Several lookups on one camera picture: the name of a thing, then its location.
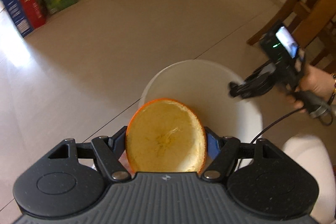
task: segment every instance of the handheld device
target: handheld device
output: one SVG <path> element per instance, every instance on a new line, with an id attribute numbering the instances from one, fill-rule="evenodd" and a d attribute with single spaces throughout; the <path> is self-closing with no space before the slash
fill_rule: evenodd
<path id="1" fill-rule="evenodd" d="M 305 74 L 305 52 L 282 22 L 277 22 L 261 38 L 260 47 L 269 61 L 256 69 L 241 85 L 231 82 L 230 95 L 251 98 L 263 95 L 277 85 L 285 93 L 301 100 L 310 117 L 318 118 L 323 125 L 331 125 L 331 107 L 313 92 L 297 90 Z"/>
<path id="2" fill-rule="evenodd" d="M 200 177 L 132 178 L 118 161 L 126 129 L 90 143 L 63 140 L 32 165 L 14 184 L 15 224 L 317 224 L 309 216 L 316 180 L 266 139 L 246 144 L 205 128 L 214 160 Z M 97 171 L 78 158 L 93 159 Z M 253 162 L 234 172 L 242 158 Z"/>

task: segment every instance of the white bin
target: white bin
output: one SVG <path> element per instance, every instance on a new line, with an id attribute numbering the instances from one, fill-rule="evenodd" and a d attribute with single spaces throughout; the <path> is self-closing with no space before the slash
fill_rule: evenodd
<path id="1" fill-rule="evenodd" d="M 249 143 L 263 129 L 262 116 L 252 101 L 229 96 L 230 81 L 243 82 L 217 63 L 182 61 L 165 68 L 149 82 L 139 107 L 157 98 L 175 99 L 194 110 L 202 124 L 217 135 Z"/>

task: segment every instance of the person's leg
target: person's leg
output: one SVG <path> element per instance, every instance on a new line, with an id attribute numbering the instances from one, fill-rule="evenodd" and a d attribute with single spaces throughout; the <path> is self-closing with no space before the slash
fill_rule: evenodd
<path id="1" fill-rule="evenodd" d="M 283 151 L 307 170 L 319 185 L 319 197 L 310 215 L 321 224 L 332 223 L 335 220 L 336 184 L 322 141 L 311 135 L 297 135 L 285 143 Z"/>

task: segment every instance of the metal screw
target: metal screw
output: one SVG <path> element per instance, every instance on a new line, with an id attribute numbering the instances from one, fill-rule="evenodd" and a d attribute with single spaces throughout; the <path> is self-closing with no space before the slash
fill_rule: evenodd
<path id="1" fill-rule="evenodd" d="M 204 177 L 207 179 L 218 179 L 220 176 L 221 173 L 216 170 L 209 170 L 204 173 Z"/>
<path id="2" fill-rule="evenodd" d="M 128 173 L 125 171 L 117 171 L 112 173 L 112 178 L 115 180 L 124 180 L 128 178 Z"/>

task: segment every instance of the gold bracelet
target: gold bracelet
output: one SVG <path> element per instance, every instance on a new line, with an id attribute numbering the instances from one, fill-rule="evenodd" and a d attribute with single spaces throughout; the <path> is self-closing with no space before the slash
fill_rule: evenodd
<path id="1" fill-rule="evenodd" d="M 335 79 L 335 85 L 334 85 L 334 92 L 328 101 L 328 105 L 331 105 L 333 103 L 336 96 L 336 73 L 332 73 L 331 76 Z"/>

